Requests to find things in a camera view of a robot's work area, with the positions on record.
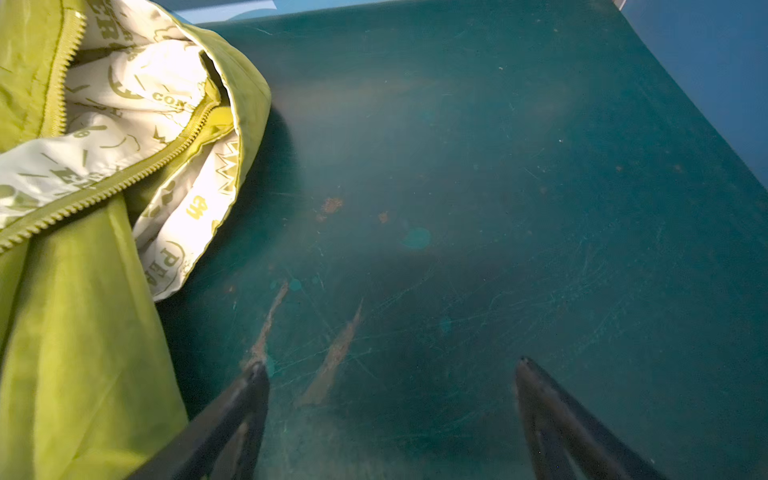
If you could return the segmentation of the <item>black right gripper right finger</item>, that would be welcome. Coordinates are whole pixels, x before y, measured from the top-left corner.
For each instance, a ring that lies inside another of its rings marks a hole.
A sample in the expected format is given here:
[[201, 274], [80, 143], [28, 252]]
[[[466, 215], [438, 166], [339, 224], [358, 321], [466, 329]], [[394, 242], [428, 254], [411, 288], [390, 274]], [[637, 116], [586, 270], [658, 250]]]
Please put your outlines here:
[[541, 366], [521, 358], [515, 370], [521, 425], [537, 479], [663, 479]]

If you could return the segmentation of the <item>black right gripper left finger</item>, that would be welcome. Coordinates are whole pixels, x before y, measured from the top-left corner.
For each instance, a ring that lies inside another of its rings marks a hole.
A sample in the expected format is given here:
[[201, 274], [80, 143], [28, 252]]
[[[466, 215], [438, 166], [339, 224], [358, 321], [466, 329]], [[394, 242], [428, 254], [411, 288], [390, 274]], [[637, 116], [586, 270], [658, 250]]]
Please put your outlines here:
[[264, 363], [245, 371], [130, 479], [252, 479], [270, 383]]

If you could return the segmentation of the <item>lime green jacket printed lining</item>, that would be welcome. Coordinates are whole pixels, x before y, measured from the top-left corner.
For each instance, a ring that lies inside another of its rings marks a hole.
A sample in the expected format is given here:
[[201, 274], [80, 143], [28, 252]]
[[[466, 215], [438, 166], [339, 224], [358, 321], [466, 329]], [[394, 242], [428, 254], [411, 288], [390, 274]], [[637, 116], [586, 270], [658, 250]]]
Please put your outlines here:
[[271, 106], [151, 1], [1, 5], [1, 475], [122, 479], [187, 425], [156, 304], [230, 214]]

